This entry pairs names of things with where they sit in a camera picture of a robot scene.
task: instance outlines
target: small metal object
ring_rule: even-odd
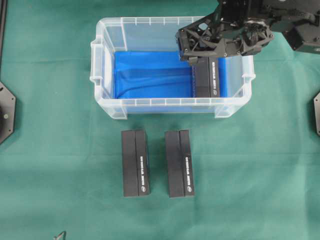
[[[320,136],[320,92],[313,99],[313,102],[314,102],[314,111],[315,111],[316,133]]]
[[[16,97],[0,82],[0,144],[14,132]]]
[[[66,240],[67,232],[63,231],[58,236],[54,236],[53,240]]]

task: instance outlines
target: green table surface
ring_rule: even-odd
[[[16,95],[0,146],[0,239],[316,240],[320,55],[281,34],[254,57],[252,99],[212,114],[111,119],[89,81],[104,17],[203,16],[206,0],[8,0],[1,81]],[[121,131],[148,135],[151,195],[124,198]],[[189,129],[196,196],[169,199],[164,132]]]

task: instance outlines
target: black robotic arm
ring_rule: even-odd
[[[176,34],[180,59],[196,64],[201,57],[260,53],[284,35],[293,50],[320,54],[319,0],[218,0],[215,12]]]

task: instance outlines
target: clear plastic bin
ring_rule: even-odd
[[[228,118],[250,100],[251,81],[256,77],[252,56],[227,58],[227,89],[232,97],[114,99],[115,52],[176,52],[178,29],[200,18],[117,17],[98,22],[91,43],[90,80],[95,100],[111,118],[146,113],[213,113],[215,118]]]

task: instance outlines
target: black box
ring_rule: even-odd
[[[147,141],[144,130],[121,132],[123,195],[146,196],[150,193]]]
[[[201,57],[192,67],[193,95],[195,98],[219,98],[219,59]]]
[[[168,165],[169,197],[195,195],[188,130],[167,131],[165,151]]]

